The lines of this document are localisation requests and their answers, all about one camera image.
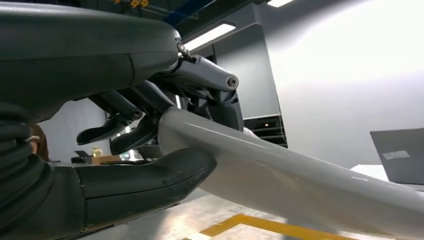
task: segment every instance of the laptop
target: laptop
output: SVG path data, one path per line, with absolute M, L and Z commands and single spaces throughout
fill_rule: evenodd
M 91 164 L 92 163 L 92 157 L 86 153 L 86 151 L 75 151 L 75 153 L 78 155 L 80 160 L 74 159 L 74 163 L 82 164 Z
M 370 134 L 391 182 L 424 185 L 424 128 Z

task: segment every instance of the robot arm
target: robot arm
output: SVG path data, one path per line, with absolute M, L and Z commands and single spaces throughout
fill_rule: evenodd
M 189 99 L 189 111 L 243 128 L 237 78 L 190 56 L 163 22 L 0 2 L 0 31 L 1 239 L 57 239 L 169 206 L 216 166 L 208 152 L 187 148 L 147 165 L 52 167 L 31 153 L 26 124 L 51 118 L 67 101 L 89 98 L 111 114 L 81 132 L 79 144 L 109 138 L 146 114 L 112 142 L 115 154 L 157 134 L 174 106 L 161 88 Z

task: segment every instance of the black robotic finger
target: black robotic finger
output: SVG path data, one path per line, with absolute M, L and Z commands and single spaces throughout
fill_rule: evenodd
M 138 107 L 117 91 L 92 95 L 89 99 L 105 112 L 108 112 L 111 117 L 103 126 L 89 128 L 80 132 L 76 137 L 78 145 L 94 143 L 116 136 L 134 120 L 138 120 L 143 116 L 143 112 Z
M 148 80 L 131 87 L 131 91 L 144 105 L 149 106 L 155 112 L 163 114 L 170 107 L 175 106 L 158 86 Z
M 76 142 L 78 145 L 85 145 L 109 139 L 122 132 L 130 123 L 131 122 L 118 113 L 106 120 L 103 126 L 89 128 L 80 132 L 76 136 Z
M 116 137 L 110 143 L 110 151 L 113 155 L 127 152 L 141 147 L 158 135 L 158 126 L 161 116 L 158 114 L 147 115 L 140 120 L 137 127 L 129 133 Z

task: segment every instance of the white wall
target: white wall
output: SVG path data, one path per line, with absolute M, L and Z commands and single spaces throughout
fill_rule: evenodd
M 77 156 L 75 150 L 91 154 L 94 146 L 101 148 L 104 154 L 110 154 L 108 140 L 77 145 L 78 133 L 88 128 L 100 127 L 105 120 L 105 112 L 89 99 L 65 103 L 50 120 L 39 124 L 47 137 L 49 158 L 70 163 L 71 158 Z
M 380 164 L 370 131 L 424 127 L 424 1 L 337 2 L 256 8 L 288 147 Z

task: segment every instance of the screw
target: screw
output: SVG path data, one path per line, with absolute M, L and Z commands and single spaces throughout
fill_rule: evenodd
M 230 77 L 228 78 L 228 80 L 226 81 L 226 84 L 228 87 L 230 87 L 231 89 L 235 89 L 237 87 L 237 79 Z

